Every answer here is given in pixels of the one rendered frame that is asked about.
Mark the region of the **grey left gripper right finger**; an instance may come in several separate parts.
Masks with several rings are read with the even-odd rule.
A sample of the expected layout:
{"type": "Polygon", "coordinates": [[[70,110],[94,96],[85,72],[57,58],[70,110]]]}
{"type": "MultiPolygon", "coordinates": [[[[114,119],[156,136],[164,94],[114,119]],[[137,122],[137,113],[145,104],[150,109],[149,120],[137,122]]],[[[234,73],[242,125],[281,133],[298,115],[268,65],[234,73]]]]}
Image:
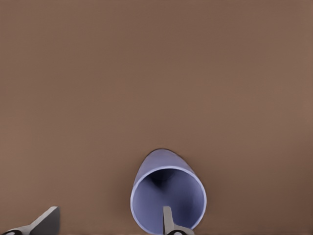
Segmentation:
{"type": "Polygon", "coordinates": [[[172,210],[169,206],[163,207],[163,235],[195,235],[195,233],[183,226],[174,223],[172,210]]]}

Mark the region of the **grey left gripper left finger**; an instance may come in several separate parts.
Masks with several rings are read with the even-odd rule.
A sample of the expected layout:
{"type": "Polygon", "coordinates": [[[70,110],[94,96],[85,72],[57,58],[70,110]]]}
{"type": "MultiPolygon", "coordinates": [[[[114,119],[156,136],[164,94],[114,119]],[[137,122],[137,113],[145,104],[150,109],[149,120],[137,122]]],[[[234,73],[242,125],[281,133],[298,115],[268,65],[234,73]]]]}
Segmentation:
{"type": "Polygon", "coordinates": [[[60,208],[52,206],[31,224],[10,229],[1,235],[58,235],[60,208]]]}

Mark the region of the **purple cup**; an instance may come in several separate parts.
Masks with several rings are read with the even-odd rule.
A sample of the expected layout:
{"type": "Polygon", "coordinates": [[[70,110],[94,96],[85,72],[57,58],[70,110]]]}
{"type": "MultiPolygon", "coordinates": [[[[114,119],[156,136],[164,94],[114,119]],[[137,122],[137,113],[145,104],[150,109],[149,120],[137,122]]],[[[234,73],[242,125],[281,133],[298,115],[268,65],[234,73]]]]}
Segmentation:
{"type": "Polygon", "coordinates": [[[163,207],[169,206],[174,223],[194,231],[206,204],[202,182],[182,157],[164,148],[145,157],[130,197],[133,218],[142,230],[163,235],[163,207]]]}

